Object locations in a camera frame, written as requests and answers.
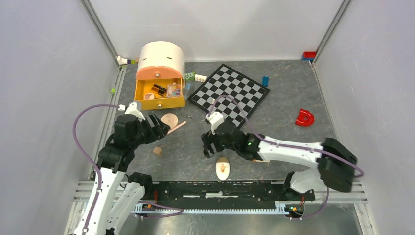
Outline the round pink compact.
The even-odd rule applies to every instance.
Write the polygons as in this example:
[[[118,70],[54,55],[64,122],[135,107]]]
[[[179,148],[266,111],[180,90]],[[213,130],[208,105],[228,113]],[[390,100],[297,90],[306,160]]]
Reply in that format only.
[[[170,129],[175,128],[179,124],[179,119],[174,113],[164,114],[161,118],[161,121],[168,125]]]

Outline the small round pink jar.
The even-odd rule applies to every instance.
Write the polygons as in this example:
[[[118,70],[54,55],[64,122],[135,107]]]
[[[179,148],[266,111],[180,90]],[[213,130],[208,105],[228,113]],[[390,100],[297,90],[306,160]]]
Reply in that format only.
[[[144,100],[153,100],[153,99],[155,99],[155,94],[154,93],[146,93],[143,98],[144,98]]]

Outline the white orange sachet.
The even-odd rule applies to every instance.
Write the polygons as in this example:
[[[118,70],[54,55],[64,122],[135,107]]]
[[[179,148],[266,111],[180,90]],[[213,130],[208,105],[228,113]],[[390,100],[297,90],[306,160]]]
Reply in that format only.
[[[269,163],[270,162],[270,160],[257,160],[257,159],[254,159],[252,161],[253,162],[262,162],[262,163]]]

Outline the pink lip pencil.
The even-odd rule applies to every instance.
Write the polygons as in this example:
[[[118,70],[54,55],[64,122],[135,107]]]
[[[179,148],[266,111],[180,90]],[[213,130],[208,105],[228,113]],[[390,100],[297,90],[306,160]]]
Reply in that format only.
[[[176,131],[177,129],[181,128],[182,126],[186,125],[186,121],[183,121],[182,123],[178,124],[177,126],[170,129],[167,134],[171,134],[172,132]]]

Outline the yellow drawer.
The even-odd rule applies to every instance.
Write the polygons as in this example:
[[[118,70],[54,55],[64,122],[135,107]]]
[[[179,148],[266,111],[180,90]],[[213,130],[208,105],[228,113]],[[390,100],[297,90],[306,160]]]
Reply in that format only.
[[[167,89],[168,84],[178,83],[182,86],[182,96],[168,98],[161,97],[155,94],[155,99],[153,100],[144,100],[144,95],[146,93],[153,93],[151,88],[154,84],[157,84],[161,87]],[[182,78],[173,78],[173,79],[153,79],[153,80],[137,80],[134,101],[139,101],[141,103],[141,108],[143,110],[155,110],[155,109],[168,109],[168,108],[178,108],[185,105],[184,100],[184,80]]]

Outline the colourful eyeshadow palette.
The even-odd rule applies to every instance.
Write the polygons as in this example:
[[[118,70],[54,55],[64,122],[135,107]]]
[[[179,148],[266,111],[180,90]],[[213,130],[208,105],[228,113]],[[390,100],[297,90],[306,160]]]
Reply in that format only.
[[[174,83],[167,85],[167,97],[181,97],[182,96],[182,86],[181,84]]]

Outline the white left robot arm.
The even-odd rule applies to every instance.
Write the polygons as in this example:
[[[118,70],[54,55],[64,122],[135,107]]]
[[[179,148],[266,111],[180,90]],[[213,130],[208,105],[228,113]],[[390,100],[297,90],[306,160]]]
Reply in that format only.
[[[98,154],[98,172],[86,210],[75,235],[117,235],[140,199],[149,199],[154,193],[152,177],[135,172],[129,176],[121,197],[115,195],[135,150],[144,144],[164,138],[170,127],[153,112],[139,118],[135,114],[120,115],[114,123],[114,132]]]

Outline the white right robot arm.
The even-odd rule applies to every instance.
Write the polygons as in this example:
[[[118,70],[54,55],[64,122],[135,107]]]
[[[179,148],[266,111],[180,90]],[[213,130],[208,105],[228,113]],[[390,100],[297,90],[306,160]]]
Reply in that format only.
[[[202,134],[201,139],[206,158],[228,149],[248,161],[280,161],[306,166],[307,170],[286,177],[288,183],[283,185],[282,192],[289,200],[324,187],[349,193],[358,169],[357,157],[333,138],[326,138],[322,143],[280,141],[261,134],[245,134],[232,122],[225,121]]]

